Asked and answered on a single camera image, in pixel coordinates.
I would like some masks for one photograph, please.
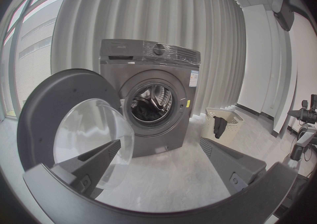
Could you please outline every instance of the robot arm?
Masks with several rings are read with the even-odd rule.
[[[299,129],[297,134],[297,142],[295,143],[292,152],[287,155],[283,161],[284,164],[290,168],[299,170],[301,155],[305,147],[314,139],[317,129],[308,123],[315,124],[317,121],[317,95],[311,95],[310,109],[307,110],[307,100],[302,101],[302,108],[300,110],[290,110],[288,115],[296,117],[297,120],[304,122],[304,125]]]

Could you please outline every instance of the curtain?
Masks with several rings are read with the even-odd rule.
[[[237,102],[246,33],[235,0],[64,0],[55,24],[51,70],[98,72],[101,39],[157,41],[198,50],[201,66],[193,113]]]

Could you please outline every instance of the front-loading washing machine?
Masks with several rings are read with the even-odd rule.
[[[100,75],[117,91],[135,133],[133,157],[183,145],[198,82],[200,52],[153,41],[104,39]]]

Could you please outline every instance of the beige laundry basket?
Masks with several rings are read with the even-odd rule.
[[[228,124],[224,133],[220,136],[219,139],[215,138],[214,126],[215,119],[214,116],[224,118]],[[206,108],[206,117],[203,129],[200,133],[200,136],[203,138],[211,139],[217,143],[220,143],[224,146],[227,146],[233,141],[237,132],[239,131],[242,125],[243,119],[237,113],[229,109],[219,109],[219,108]]]

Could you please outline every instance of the baseboard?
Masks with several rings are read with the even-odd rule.
[[[278,132],[276,132],[275,130],[272,131],[271,135],[275,138],[277,138],[277,136],[279,135]]]
[[[268,115],[268,114],[266,114],[266,113],[264,113],[264,112],[261,112],[260,115],[262,115],[262,116],[264,116],[264,117],[266,117],[266,118],[268,118],[268,119],[274,121],[274,117],[272,117],[272,116],[270,116],[270,115]]]
[[[245,107],[245,106],[243,106],[243,105],[241,105],[241,104],[239,104],[239,103],[235,104],[235,106],[237,106],[237,107],[239,107],[239,108],[241,108],[241,109],[243,109],[243,110],[245,110],[245,111],[248,111],[248,112],[250,112],[250,113],[253,114],[253,115],[256,115],[256,116],[259,116],[259,115],[260,115],[259,112],[256,112],[256,111],[254,111],[253,109],[250,109],[250,108],[248,108],[248,107]]]
[[[292,127],[290,127],[289,125],[287,126],[287,129],[291,132],[291,133],[294,133],[295,135],[298,134],[297,131],[295,131]]]

